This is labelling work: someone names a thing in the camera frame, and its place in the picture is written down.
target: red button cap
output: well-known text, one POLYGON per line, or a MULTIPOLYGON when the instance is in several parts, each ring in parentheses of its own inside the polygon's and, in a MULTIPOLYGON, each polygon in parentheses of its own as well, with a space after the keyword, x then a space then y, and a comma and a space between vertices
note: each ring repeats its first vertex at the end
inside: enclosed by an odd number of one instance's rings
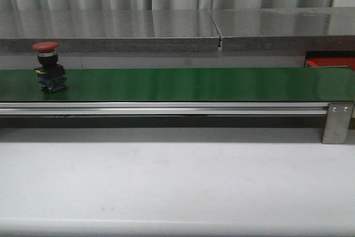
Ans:
POLYGON ((40 42, 32 46, 38 53, 51 53, 55 51, 56 47, 59 47, 59 43, 57 42, 40 42))

